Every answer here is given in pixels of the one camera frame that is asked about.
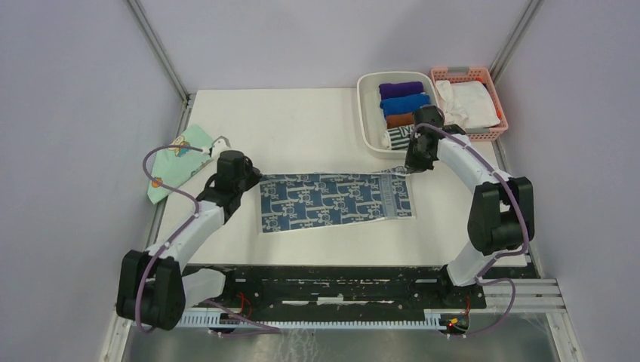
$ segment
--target light purple wall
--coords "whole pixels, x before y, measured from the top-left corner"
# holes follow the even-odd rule
[[[0,360],[96,360],[180,101],[122,1],[0,2],[0,49]]]
[[[526,0],[144,0],[189,91],[355,87],[493,61]]]
[[[548,1],[499,83],[536,242],[588,361],[638,360],[640,2]]]

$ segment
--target striped cloth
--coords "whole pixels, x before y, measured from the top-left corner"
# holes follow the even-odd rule
[[[384,141],[386,142],[383,141],[383,143],[386,144],[388,149],[408,149],[409,135],[413,129],[413,125],[408,125],[386,130],[386,134],[384,135]]]

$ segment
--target red wire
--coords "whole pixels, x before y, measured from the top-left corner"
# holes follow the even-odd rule
[[[247,319],[249,319],[249,317],[251,316],[251,313],[254,312],[254,308],[251,307],[251,302],[249,302],[249,299],[245,298],[245,301],[247,302],[247,304],[249,304],[249,313],[247,314]]]
[[[471,300],[469,300],[469,296],[466,296],[466,309],[464,310],[464,315],[467,315],[471,310]]]
[[[240,314],[245,310],[245,294],[240,292],[237,296],[240,297]]]
[[[242,314],[243,311],[245,311],[245,302],[247,303],[247,305],[249,305],[249,313],[247,314],[247,319],[249,319],[249,317],[251,316],[251,313],[253,313],[254,309],[251,307],[251,302],[249,302],[249,299],[245,298],[245,294],[243,292],[240,292],[237,296],[239,296],[242,299],[242,302],[240,304],[240,314]]]

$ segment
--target blue towel with print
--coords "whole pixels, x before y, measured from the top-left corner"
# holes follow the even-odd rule
[[[406,169],[265,175],[262,232],[413,217]]]
[[[427,104],[429,104],[429,96],[426,94],[412,94],[406,97],[382,100],[380,101],[380,108],[384,113],[384,118],[386,118],[387,115],[412,113]]]

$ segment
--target mint green fabric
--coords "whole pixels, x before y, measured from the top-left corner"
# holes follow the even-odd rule
[[[171,144],[193,147],[211,147],[214,141],[197,125],[189,126]],[[171,191],[159,187],[159,183],[178,187],[198,173],[213,158],[203,155],[201,152],[189,149],[163,149],[155,154],[151,175],[156,181],[149,182],[149,190],[146,192],[149,200],[157,204],[166,198]]]

